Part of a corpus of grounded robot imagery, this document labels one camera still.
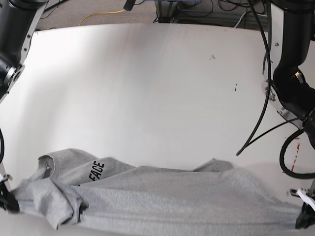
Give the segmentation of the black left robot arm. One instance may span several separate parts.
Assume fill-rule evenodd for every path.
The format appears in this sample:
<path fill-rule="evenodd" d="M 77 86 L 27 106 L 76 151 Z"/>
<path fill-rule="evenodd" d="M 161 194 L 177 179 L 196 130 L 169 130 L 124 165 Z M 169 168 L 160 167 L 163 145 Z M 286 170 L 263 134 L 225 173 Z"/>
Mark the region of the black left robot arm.
<path fill-rule="evenodd" d="M 275 95 L 274 107 L 288 123 L 297 127 L 280 151 L 280 167 L 296 179 L 314 179 L 313 173 L 295 173 L 288 169 L 284 156 L 289 144 L 305 133 L 315 145 L 315 90 L 306 81 L 300 65 L 304 63 L 313 36 L 315 2 L 313 0 L 269 0 L 268 47 L 263 74 L 267 88 Z"/>

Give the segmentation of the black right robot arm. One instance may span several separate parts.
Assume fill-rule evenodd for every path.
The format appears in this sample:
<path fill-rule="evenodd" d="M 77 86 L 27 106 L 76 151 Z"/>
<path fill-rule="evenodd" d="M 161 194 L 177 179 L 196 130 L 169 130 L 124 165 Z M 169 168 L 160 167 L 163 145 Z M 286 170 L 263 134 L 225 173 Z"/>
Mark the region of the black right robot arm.
<path fill-rule="evenodd" d="M 0 100 L 22 74 L 47 0 L 5 0 L 0 10 Z"/>

